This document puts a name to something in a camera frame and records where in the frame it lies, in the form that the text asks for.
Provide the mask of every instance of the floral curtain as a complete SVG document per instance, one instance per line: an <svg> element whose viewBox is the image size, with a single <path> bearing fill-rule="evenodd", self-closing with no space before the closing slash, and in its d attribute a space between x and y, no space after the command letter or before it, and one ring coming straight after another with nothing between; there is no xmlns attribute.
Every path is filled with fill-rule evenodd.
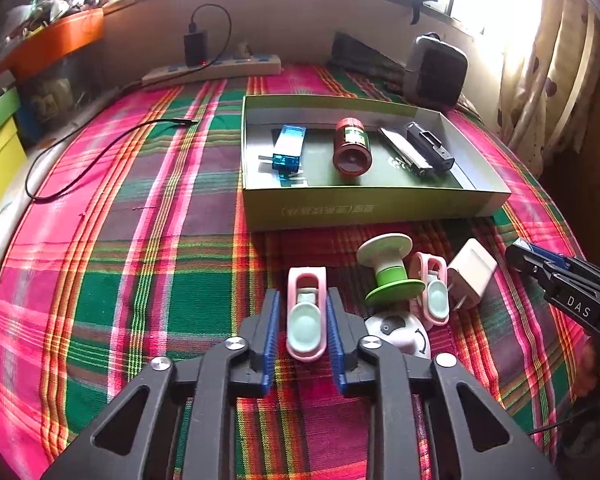
<svg viewBox="0 0 600 480"><path fill-rule="evenodd" d="M579 150L599 73L600 24L585 0L542 0L532 42L507 45L499 137L536 176L556 151Z"/></svg>

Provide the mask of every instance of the metal screw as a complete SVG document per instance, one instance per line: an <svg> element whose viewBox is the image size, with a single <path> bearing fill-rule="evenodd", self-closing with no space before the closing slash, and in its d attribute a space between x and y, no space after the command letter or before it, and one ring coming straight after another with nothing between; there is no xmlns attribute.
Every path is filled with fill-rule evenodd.
<svg viewBox="0 0 600 480"><path fill-rule="evenodd" d="M453 354L442 352L442 354L436 355L436 362L445 368L452 368L458 363L458 359Z"/></svg>
<svg viewBox="0 0 600 480"><path fill-rule="evenodd" d="M382 346L382 340L375 335L365 335L362 338L362 346L374 350Z"/></svg>
<svg viewBox="0 0 600 480"><path fill-rule="evenodd" d="M165 356L154 357L151 359L151 368L154 370L161 372L166 370L171 366L171 359Z"/></svg>
<svg viewBox="0 0 600 480"><path fill-rule="evenodd" d="M229 350L241 350L247 346L247 342L243 337L234 336L226 339L224 341L224 346L226 346Z"/></svg>

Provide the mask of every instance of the plaid bedspread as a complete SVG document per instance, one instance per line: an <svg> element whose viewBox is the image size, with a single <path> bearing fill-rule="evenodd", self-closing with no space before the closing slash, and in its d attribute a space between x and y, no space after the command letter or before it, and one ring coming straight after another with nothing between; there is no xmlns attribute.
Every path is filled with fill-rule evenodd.
<svg viewBox="0 0 600 480"><path fill-rule="evenodd" d="M404 232L414 250L447 260L478 238L498 262L495 277L479 308L430 333L434 353L456 354L524 430L555 422L570 401L583 333L534 282L508 271L504 249L519 235L563 253L578 247L508 150L480 124L449 114L512 191L493 218L250 234L239 192L240 111L245 94L264 93L400 102L365 77L313 66L140 91L102 113L51 172L42 194L141 121L200 120L188 130L136 130L69 195L31 206L16 232L0 274L0 452L21 478L37 480L150 357L189 358L235 333L267 287L285 288L291 266L326 266L346 308L364 314L373 278L355 252L385 232ZM337 394L326 357L295 362L281 342L270 395L238 406L238 476L363 478L367 422L363 401ZM534 439L555 456L555 431ZM420 456L428 478L424 439Z"/></svg>

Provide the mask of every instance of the green spool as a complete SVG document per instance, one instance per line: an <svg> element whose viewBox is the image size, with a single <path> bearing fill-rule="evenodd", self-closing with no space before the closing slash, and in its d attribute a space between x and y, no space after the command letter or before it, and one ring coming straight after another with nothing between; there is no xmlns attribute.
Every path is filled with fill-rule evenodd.
<svg viewBox="0 0 600 480"><path fill-rule="evenodd" d="M377 308L412 300L425 289L422 280L410 280L402 259L411 252L413 243L407 235L389 233L366 241L356 257L361 265L376 270L378 286L366 295L368 306Z"/></svg>

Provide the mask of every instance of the pink clip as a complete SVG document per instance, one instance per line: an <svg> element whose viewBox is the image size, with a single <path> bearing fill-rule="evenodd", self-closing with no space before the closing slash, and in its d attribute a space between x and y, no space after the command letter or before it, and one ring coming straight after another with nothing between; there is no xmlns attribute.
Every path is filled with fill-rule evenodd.
<svg viewBox="0 0 600 480"><path fill-rule="evenodd" d="M449 321L448 299L446 301L446 316L434 316L429 309L429 273L436 272L437 279L444 283L446 287L446 261L440 256L433 254L417 252L413 254L411 264L409 266L409 276L414 279L420 279L426 283L422 296L416 299L418 309L414 312L421 320L426 330L430 330L432 326L443 326Z"/></svg>
<svg viewBox="0 0 600 480"><path fill-rule="evenodd" d="M289 269L286 286L286 350L294 359L315 361L327 348L326 298L325 267Z"/></svg>

